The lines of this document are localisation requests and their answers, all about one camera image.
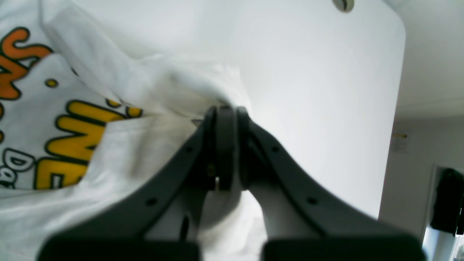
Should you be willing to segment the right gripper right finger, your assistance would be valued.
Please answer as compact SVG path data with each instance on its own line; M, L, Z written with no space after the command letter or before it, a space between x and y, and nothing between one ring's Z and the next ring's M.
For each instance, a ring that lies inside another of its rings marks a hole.
M419 241L313 180L271 134L237 109L239 175L262 209L261 261L424 261Z

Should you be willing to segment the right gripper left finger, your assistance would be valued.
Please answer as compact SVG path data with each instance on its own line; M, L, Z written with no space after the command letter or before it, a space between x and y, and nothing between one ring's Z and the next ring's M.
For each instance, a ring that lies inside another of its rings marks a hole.
M172 159L136 192L49 239L40 261L202 261L203 206L213 218L238 203L236 120L211 107Z

